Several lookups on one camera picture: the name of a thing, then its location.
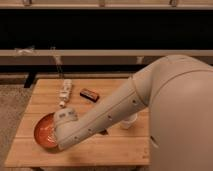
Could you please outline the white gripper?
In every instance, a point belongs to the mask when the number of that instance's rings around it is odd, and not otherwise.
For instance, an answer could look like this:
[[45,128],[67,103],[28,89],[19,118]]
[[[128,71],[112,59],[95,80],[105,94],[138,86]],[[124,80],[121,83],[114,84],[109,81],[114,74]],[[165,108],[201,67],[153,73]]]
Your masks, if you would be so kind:
[[54,114],[54,124],[60,125],[70,121],[77,121],[78,115],[73,108],[62,108]]

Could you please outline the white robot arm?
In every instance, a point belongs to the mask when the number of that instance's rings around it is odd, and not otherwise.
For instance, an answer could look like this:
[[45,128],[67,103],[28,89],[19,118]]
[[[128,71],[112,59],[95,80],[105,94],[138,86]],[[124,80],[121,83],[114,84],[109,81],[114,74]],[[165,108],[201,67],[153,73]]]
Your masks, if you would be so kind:
[[213,171],[213,66],[162,57],[130,76],[79,119],[54,116],[61,150],[149,110],[150,171]]

